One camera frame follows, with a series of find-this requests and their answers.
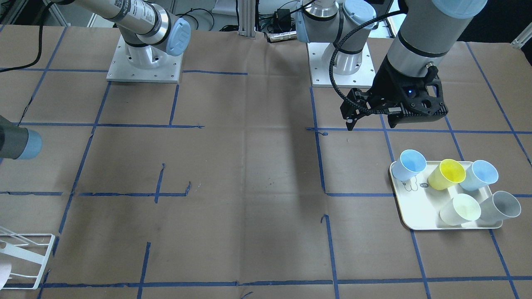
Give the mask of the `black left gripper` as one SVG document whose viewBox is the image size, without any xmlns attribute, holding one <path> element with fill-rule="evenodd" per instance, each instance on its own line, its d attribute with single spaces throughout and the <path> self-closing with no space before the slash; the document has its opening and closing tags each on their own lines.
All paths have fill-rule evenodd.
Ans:
<svg viewBox="0 0 532 299">
<path fill-rule="evenodd" d="M 359 119 L 371 114 L 388 114 L 389 123 L 405 123 L 406 109 L 402 104 L 406 98 L 405 78 L 386 55 L 371 88 L 368 91 L 352 88 L 341 104 L 340 111 L 347 122 L 347 130 L 352 131 Z"/>
</svg>

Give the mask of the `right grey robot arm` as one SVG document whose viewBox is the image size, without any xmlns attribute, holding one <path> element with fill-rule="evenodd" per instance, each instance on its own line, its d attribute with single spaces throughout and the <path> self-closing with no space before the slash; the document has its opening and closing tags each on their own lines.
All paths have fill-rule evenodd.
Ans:
<svg viewBox="0 0 532 299">
<path fill-rule="evenodd" d="M 106 77 L 122 83 L 179 83 L 183 53 L 192 29 L 182 17 L 161 5 L 143 0 L 51 0 L 79 6 L 117 24 L 121 39 Z M 2 159 L 33 159 L 42 149 L 42 137 L 1 116 Z"/>
</svg>

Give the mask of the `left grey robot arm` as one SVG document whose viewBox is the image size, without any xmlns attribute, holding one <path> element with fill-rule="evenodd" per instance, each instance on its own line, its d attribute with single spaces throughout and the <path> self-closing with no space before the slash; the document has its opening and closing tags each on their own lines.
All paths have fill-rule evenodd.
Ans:
<svg viewBox="0 0 532 299">
<path fill-rule="evenodd" d="M 376 0 L 303 0 L 295 10 L 300 42 L 327 42 L 330 56 L 325 70 L 331 86 L 343 100 L 340 111 L 351 131 L 355 123 L 373 114 L 386 114 L 388 125 L 433 122 L 444 118 L 438 65 L 486 0 L 401 0 L 399 9 L 378 15 Z M 344 94 L 336 83 L 341 60 L 357 62 L 372 29 L 388 17 L 405 15 L 391 47 L 376 71 L 368 91 L 352 88 Z"/>
</svg>

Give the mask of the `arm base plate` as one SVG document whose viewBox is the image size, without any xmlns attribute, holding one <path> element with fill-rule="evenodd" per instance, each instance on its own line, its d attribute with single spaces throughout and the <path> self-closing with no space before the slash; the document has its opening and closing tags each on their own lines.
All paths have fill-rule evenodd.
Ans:
<svg viewBox="0 0 532 299">
<path fill-rule="evenodd" d="M 120 36 L 106 79 L 120 83 L 179 83 L 184 55 L 153 46 L 133 47 Z"/>
<path fill-rule="evenodd" d="M 307 50 L 312 86 L 331 87 L 329 64 L 334 51 L 333 44 L 310 42 Z M 375 70 L 367 44 L 357 54 L 338 52 L 334 63 L 333 74 L 338 87 L 365 89 L 372 86 Z"/>
</svg>

